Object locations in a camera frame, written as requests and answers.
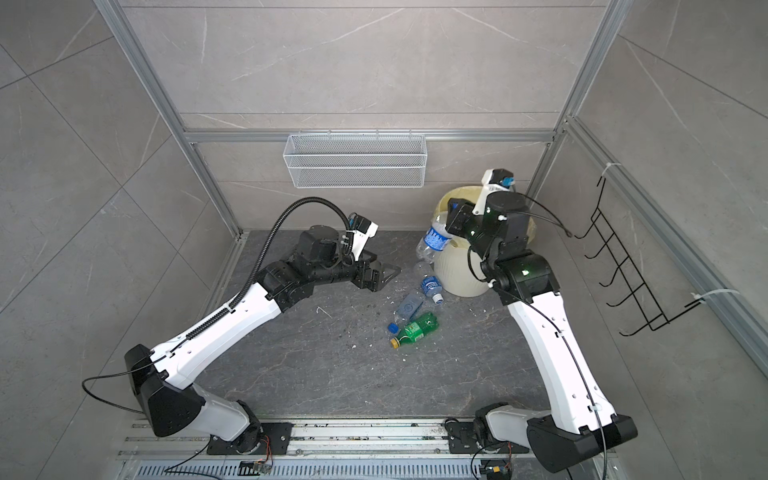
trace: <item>black wire rack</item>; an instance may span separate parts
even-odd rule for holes
[[[640,332],[644,328],[650,328],[653,331],[656,331],[660,329],[662,326],[668,325],[669,323],[672,323],[673,320],[676,320],[680,318],[682,315],[690,312],[697,306],[699,306],[703,299],[696,299],[690,303],[687,303],[683,306],[683,311],[678,313],[675,316],[669,317],[665,312],[664,309],[661,308],[661,305],[659,305],[658,300],[656,300],[656,296],[654,295],[654,291],[650,288],[647,281],[643,277],[643,273],[637,268],[637,265],[635,264],[634,260],[630,256],[629,252],[627,251],[627,248],[624,246],[624,242],[621,241],[621,238],[616,234],[616,230],[611,226],[611,222],[608,221],[605,215],[603,215],[603,211],[600,209],[600,201],[603,199],[603,192],[605,190],[605,177],[600,177],[600,180],[598,180],[598,184],[596,186],[597,188],[600,188],[600,195],[598,196],[598,204],[595,206],[594,211],[592,212],[592,215],[590,215],[590,226],[587,228],[587,231],[584,233],[584,235],[581,235],[580,237],[578,235],[575,235],[576,238],[582,239],[585,238],[592,230],[596,231],[598,235],[600,235],[600,238],[603,242],[602,246],[598,250],[598,252],[595,255],[592,255],[591,257],[589,255],[584,255],[586,258],[592,260],[596,258],[598,255],[600,255],[603,250],[606,250],[611,255],[611,259],[613,259],[616,268],[614,269],[614,273],[611,276],[611,281],[608,283],[602,283],[599,282],[600,285],[604,288],[608,288],[613,284],[613,282],[616,280],[616,277],[618,274],[621,274],[621,279],[624,281],[624,284],[629,289],[629,294],[627,294],[619,303],[608,303],[605,304],[608,306],[620,306],[622,303],[626,302],[630,298],[634,300],[635,304],[637,304],[637,308],[640,309],[640,312],[643,314],[643,319],[645,323],[632,333],[624,333],[619,332],[622,336],[633,336],[634,334]],[[600,219],[603,219],[605,224],[607,225],[608,229],[608,235],[606,236],[605,233],[603,233],[598,227],[597,221]],[[616,249],[617,251],[614,251],[614,249],[611,249],[611,245],[608,243],[616,239],[619,249]],[[639,284],[632,287],[632,283],[627,278],[627,275],[631,273],[631,271],[634,270],[634,272],[637,274],[637,278],[639,278]],[[643,303],[637,298],[638,293],[641,292],[647,292],[650,295],[650,298],[653,300],[653,303],[656,305],[659,313],[656,316],[652,316],[648,314],[648,311],[646,311],[646,308],[643,306]]]

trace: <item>white wire basket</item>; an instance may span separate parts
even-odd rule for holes
[[[293,134],[283,158],[296,188],[423,187],[422,134]]]

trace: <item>bottle label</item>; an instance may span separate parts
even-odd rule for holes
[[[403,332],[414,342],[421,340],[424,337],[422,327],[420,327],[416,322],[406,325],[405,329],[403,329]]]
[[[448,243],[448,240],[451,239],[444,237],[432,227],[429,228],[429,231],[424,236],[424,243],[427,244],[427,247],[439,252],[442,252],[442,249],[445,248],[445,244]]]
[[[437,278],[434,276],[428,276],[422,280],[422,292],[424,292],[426,296],[429,296],[429,292],[439,287],[440,282],[437,281]]]

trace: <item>blue bottle label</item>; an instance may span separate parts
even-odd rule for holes
[[[448,243],[448,240],[451,239],[444,237],[432,227],[429,228],[429,231],[424,236],[424,243],[426,243],[429,248],[439,252],[442,252],[442,249],[445,248],[445,244]]]
[[[422,280],[422,292],[424,292],[426,296],[429,296],[429,293],[431,291],[439,287],[440,287],[440,282],[434,276],[428,276],[424,280]]]

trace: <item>crushed plastic bottle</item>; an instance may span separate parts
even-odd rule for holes
[[[413,266],[413,271],[419,277],[422,292],[427,298],[431,298],[438,305],[442,303],[442,285],[437,280],[432,267],[425,261],[418,262]]]
[[[419,245],[416,246],[416,256],[419,259],[434,263],[435,255],[445,248],[445,244],[448,243],[448,240],[453,238],[453,235],[448,233],[445,229],[445,222],[447,219],[447,211],[438,213],[435,218],[432,219],[432,226],[419,241]]]
[[[400,335],[391,339],[389,342],[393,348],[400,347],[403,343],[415,343],[424,338],[424,335],[430,333],[439,327],[437,317],[432,312],[427,312],[417,318],[415,321],[406,325]]]
[[[419,307],[421,307],[422,303],[424,303],[424,297],[420,293],[409,293],[395,311],[397,320],[387,326],[390,333],[397,335],[401,325],[413,321],[413,317],[416,315],[416,312],[419,311]]]

